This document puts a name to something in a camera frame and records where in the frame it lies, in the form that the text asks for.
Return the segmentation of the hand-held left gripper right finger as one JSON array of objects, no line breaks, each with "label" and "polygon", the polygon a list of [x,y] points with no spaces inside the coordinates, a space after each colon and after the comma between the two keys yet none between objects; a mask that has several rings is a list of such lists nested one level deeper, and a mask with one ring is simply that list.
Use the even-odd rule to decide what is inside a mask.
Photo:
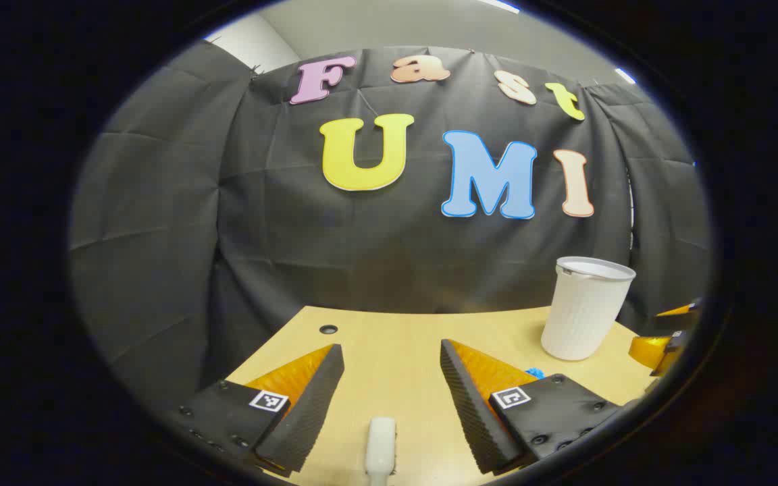
[{"label": "hand-held left gripper right finger", "polygon": [[567,375],[535,377],[456,340],[441,340],[440,366],[481,473],[544,460],[622,409]]}]

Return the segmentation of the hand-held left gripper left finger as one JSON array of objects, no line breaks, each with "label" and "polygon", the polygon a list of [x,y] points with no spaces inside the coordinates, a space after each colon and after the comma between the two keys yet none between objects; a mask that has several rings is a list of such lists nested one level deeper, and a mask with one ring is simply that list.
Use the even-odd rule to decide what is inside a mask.
[{"label": "hand-held left gripper left finger", "polygon": [[313,350],[247,384],[222,379],[176,409],[176,428],[241,470],[299,473],[344,372],[342,346]]}]

